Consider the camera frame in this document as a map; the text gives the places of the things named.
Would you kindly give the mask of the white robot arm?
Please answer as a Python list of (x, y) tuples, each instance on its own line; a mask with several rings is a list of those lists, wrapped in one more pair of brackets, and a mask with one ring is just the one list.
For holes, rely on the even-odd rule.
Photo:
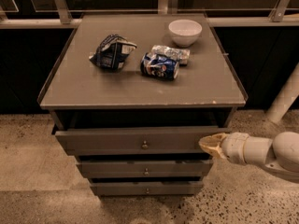
[[(279, 122), (298, 95), (299, 64), (266, 112), (267, 118)], [(216, 133), (201, 138), (199, 146), (212, 157), (238, 165), (255, 165), (281, 179), (299, 181), (299, 133), (283, 132), (274, 139), (248, 133)]]

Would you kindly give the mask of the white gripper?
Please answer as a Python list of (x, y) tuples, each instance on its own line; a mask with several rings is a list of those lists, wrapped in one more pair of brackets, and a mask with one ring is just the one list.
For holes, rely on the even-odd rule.
[(216, 133), (201, 138), (198, 144), (215, 158), (226, 158), (231, 163), (245, 165), (244, 146), (248, 139), (247, 133)]

